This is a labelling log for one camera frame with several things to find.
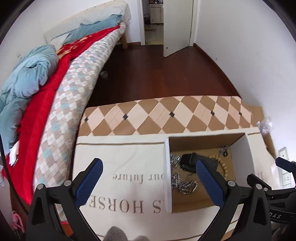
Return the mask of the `black smart band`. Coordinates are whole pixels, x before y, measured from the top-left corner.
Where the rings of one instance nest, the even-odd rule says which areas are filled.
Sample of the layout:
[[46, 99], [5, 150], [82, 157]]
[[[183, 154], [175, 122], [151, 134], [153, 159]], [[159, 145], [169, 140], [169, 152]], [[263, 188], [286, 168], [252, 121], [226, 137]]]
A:
[[198, 155], [197, 153], [183, 154], [179, 162], [180, 168], [190, 173], [196, 173], [197, 161], [206, 161], [213, 170], [217, 170], [218, 163], [215, 159]]

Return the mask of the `white power strip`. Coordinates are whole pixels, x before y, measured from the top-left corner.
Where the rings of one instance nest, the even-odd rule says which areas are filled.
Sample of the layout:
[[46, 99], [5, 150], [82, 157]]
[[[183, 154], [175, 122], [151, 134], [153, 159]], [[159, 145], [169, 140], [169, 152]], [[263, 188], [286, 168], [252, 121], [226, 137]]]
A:
[[[288, 153], [287, 153], [287, 148], [283, 147], [278, 151], [279, 157], [289, 160]], [[290, 188], [291, 187], [291, 174], [280, 168], [280, 180], [281, 180], [281, 185], [283, 188]]]

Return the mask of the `clear plastic wrap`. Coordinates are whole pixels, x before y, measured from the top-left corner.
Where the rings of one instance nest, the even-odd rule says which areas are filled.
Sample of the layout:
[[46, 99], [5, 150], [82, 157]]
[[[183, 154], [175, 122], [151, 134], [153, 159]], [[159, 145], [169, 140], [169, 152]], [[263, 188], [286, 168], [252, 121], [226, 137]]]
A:
[[269, 119], [258, 121], [256, 125], [263, 136], [270, 134], [270, 132], [274, 129], [273, 123]]

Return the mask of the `open cardboard box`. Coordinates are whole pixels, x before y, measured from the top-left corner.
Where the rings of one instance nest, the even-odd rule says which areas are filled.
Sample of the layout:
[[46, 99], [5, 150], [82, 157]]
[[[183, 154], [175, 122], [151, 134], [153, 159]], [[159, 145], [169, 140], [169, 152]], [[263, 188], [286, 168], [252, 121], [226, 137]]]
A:
[[[227, 181], [246, 187], [254, 174], [263, 181], [271, 175], [268, 151], [255, 129], [197, 132], [169, 136], [165, 140], [165, 208], [169, 213], [186, 212], [212, 205], [223, 207]], [[173, 174], [197, 181], [192, 194], [173, 188]]]

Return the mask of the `white paper pieces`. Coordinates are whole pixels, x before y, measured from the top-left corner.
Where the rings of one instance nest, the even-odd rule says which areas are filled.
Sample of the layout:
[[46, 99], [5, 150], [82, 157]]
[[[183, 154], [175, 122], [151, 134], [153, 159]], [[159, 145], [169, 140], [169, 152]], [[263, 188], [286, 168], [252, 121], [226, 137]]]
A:
[[14, 166], [18, 160], [18, 156], [19, 156], [19, 144], [20, 142], [17, 141], [14, 146], [11, 148], [10, 150], [10, 154], [9, 154], [9, 165], [10, 166]]

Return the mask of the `checkered tablecloth with text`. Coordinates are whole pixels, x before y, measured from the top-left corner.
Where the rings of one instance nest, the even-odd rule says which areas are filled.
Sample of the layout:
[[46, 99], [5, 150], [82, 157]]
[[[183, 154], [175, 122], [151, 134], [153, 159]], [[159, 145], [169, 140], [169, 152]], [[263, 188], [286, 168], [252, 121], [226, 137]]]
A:
[[[145, 99], [91, 108], [85, 116], [73, 176], [93, 159], [102, 160], [103, 173], [80, 208], [100, 238], [116, 226], [129, 240], [140, 235], [149, 240], [198, 240], [219, 208], [166, 211], [166, 138], [250, 128], [259, 131], [250, 107], [237, 96]], [[265, 182], [278, 188], [278, 168], [269, 152], [268, 162], [271, 175]]]

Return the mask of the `light blue duvet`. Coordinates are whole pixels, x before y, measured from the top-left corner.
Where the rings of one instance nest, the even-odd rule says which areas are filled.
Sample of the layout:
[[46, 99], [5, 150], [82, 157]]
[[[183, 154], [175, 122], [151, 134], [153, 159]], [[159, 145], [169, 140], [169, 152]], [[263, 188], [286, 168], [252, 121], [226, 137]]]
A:
[[121, 15], [112, 15], [90, 25], [80, 25], [58, 50], [54, 45], [32, 49], [16, 64], [1, 89], [1, 140], [4, 154], [22, 141], [37, 142], [70, 62], [94, 42], [119, 29]]

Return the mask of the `white door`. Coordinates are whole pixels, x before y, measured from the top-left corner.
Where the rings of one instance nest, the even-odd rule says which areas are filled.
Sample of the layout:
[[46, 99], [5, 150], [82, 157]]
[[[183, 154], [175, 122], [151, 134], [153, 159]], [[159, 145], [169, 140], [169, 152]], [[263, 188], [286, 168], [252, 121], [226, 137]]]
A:
[[193, 0], [164, 1], [164, 57], [189, 46]]

